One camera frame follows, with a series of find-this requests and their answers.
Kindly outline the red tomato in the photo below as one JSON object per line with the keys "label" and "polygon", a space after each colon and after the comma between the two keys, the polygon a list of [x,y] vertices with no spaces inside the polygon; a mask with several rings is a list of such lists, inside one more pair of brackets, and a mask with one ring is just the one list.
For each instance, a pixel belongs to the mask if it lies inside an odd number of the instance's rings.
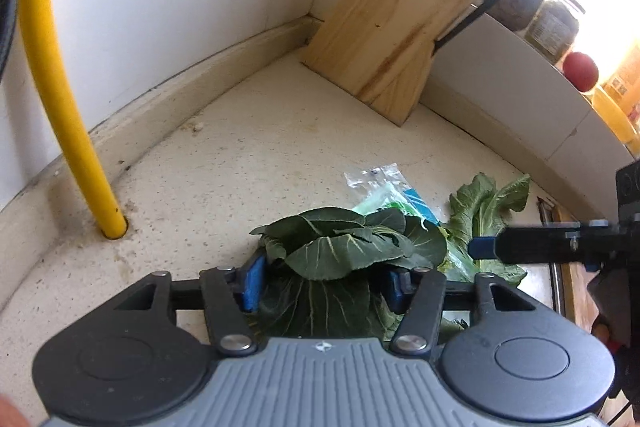
{"label": "red tomato", "polygon": [[562,71],[565,78],[579,91],[586,93],[596,87],[599,69],[593,59],[582,52],[570,52],[564,58]]}

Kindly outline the small green mustard leaf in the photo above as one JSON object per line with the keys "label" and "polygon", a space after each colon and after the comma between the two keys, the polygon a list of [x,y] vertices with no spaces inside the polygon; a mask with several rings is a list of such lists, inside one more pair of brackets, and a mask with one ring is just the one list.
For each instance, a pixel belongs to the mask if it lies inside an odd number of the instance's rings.
{"label": "small green mustard leaf", "polygon": [[526,271],[518,265],[505,265],[499,260],[473,260],[468,253],[472,239],[496,236],[506,227],[512,213],[525,209],[530,189],[530,176],[498,187],[494,178],[477,173],[469,184],[463,184],[449,195],[449,221],[444,225],[447,256],[438,268],[448,280],[472,283],[477,273],[488,272],[518,286]]}

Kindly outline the dark green leafy vegetable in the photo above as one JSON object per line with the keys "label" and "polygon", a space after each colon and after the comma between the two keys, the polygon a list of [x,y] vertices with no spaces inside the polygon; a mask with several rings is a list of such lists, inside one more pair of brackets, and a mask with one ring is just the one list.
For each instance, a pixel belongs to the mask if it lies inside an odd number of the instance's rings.
{"label": "dark green leafy vegetable", "polygon": [[259,338],[390,340],[404,314],[387,294],[388,277],[436,269],[447,252],[437,225],[397,208],[321,207],[253,233],[266,254],[258,305],[247,314]]}

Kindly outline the wooden cutting board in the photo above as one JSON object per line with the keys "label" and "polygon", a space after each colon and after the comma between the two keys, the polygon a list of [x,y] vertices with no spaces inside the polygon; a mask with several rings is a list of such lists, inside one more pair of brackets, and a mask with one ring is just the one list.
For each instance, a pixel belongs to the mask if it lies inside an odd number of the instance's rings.
{"label": "wooden cutting board", "polygon": [[[538,197],[537,208],[543,225],[567,225],[575,217],[550,199]],[[552,308],[585,331],[590,332],[598,309],[587,291],[593,274],[579,263],[550,263]]]}

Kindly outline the yellow detergent jug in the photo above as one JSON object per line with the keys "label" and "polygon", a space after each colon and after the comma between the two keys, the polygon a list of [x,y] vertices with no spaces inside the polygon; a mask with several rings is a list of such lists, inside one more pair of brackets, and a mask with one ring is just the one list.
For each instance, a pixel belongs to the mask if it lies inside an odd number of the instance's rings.
{"label": "yellow detergent jug", "polygon": [[593,91],[592,107],[623,144],[639,138],[639,40],[634,40],[613,74]]}

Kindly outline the glass jar pale contents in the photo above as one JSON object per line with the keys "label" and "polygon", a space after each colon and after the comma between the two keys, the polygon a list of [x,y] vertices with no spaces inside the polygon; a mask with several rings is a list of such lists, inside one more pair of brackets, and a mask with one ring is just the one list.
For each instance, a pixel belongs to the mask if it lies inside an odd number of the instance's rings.
{"label": "glass jar pale contents", "polygon": [[576,0],[544,0],[524,40],[555,65],[572,47],[585,9]]}

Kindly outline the clear blue plastic wrapper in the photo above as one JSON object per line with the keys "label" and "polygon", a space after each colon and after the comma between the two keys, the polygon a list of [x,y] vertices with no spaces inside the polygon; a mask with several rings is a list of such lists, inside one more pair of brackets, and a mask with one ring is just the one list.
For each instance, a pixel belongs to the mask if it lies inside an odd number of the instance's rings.
{"label": "clear blue plastic wrapper", "polygon": [[419,217],[439,224],[438,218],[396,164],[368,169],[352,169],[344,173],[347,186],[358,195],[354,210],[362,215],[397,208],[407,216]]}

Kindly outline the wooden knife block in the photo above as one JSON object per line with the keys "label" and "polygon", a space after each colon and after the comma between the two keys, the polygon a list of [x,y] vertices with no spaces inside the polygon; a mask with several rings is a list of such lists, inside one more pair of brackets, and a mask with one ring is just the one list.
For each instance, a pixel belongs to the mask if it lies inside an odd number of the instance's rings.
{"label": "wooden knife block", "polygon": [[340,0],[302,62],[400,126],[420,100],[436,39],[473,0]]}

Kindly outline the black kitchen scissors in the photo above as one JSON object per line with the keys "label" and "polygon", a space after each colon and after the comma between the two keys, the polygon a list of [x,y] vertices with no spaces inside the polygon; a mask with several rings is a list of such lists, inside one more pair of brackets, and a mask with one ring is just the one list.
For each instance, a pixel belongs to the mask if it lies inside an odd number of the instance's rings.
{"label": "black kitchen scissors", "polygon": [[460,35],[465,28],[468,28],[475,23],[482,15],[486,14],[501,0],[484,0],[479,6],[472,9],[468,15],[459,20],[453,28],[449,29],[446,35],[436,39],[434,41],[434,49],[432,54],[435,55],[443,46],[446,46],[448,42]]}

